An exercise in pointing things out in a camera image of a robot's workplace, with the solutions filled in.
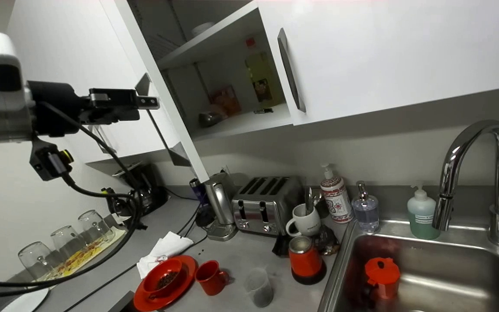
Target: plastic cup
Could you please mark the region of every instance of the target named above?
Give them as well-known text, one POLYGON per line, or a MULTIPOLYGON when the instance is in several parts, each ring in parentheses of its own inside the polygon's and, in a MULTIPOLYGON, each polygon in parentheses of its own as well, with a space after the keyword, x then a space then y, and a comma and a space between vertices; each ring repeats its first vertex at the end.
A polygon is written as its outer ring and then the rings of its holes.
POLYGON ((263 269, 252 269, 244 282, 244 288, 250 300, 258 308, 268 306, 273 300, 273 288, 267 271, 263 269))

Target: white cup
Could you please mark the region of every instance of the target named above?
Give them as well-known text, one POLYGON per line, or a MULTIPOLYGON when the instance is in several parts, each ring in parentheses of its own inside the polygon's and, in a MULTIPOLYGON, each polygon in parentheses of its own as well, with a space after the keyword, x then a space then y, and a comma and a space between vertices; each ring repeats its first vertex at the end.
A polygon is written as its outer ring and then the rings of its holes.
POLYGON ((321 227, 321 218, 319 218, 319 213, 313 207, 313 211, 307 214, 307 209, 305 209, 305 204, 297 205, 292 211, 292 219, 286 223, 286 232, 293 237, 299 235, 313 236, 319 233, 321 227), (290 226, 295 223, 295 227, 299 232, 291 233, 290 226))

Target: cabinet handle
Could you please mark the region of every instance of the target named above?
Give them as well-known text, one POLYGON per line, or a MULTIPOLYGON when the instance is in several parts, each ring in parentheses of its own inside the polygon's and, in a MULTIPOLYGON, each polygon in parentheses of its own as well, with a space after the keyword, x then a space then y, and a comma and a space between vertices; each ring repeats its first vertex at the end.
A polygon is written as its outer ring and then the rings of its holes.
MULTIPOLYGON (((89 125, 87 127, 87 130, 89 132, 92 132, 93 134, 95 134, 97 137, 99 137, 103 142, 105 142, 105 144, 107 144, 107 146, 109 146, 109 148, 111 148, 111 150, 113 151, 113 153, 117 153, 117 150, 113 148, 113 146, 111 145, 111 142, 109 142, 109 140, 106 140, 106 136, 103 135, 103 133, 101 133, 101 130, 100 130, 101 126, 99 125, 89 125)), ((109 154, 109 152, 107 152, 107 150, 105 150, 105 148, 103 148, 103 146, 101 146, 101 144, 97 144, 99 146, 99 148, 101 149, 101 151, 103 152, 103 154, 109 154)))
POLYGON ((279 50, 281 52, 282 64, 284 65, 286 76, 288 77, 288 84, 290 85, 290 90, 292 91, 292 96, 295 101, 295 106, 302 112, 306 112, 305 104, 299 98, 298 87, 295 84, 294 72, 292 71, 292 65, 290 64, 290 59, 288 57, 288 41, 286 40, 286 33, 284 28, 281 28, 279 32, 279 50))

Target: toaster lever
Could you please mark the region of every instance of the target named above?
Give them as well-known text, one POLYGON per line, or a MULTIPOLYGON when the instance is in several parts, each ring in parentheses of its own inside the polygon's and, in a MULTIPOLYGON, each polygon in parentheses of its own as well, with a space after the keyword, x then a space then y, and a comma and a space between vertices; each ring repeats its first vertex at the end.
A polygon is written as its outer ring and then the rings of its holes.
POLYGON ((264 201, 259 202, 259 210, 261 211, 261 218, 263 222, 269 223, 269 216, 267 215, 267 207, 264 201))
POLYGON ((244 201, 238 200, 238 210, 240 211, 240 217, 242 220, 246 219, 246 210, 244 209, 244 201))

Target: stainless steel sink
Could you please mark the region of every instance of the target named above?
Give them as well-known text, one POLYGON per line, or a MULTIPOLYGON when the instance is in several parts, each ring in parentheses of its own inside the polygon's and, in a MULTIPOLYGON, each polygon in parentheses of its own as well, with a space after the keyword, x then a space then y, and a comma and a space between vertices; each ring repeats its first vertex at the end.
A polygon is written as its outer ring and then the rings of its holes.
POLYGON ((327 282, 319 311, 499 312, 499 247, 487 230, 450 227, 434 241, 416 239, 409 224, 384 221, 379 233, 348 227, 327 282), (364 300, 364 266, 391 257, 399 266, 398 296, 364 300))

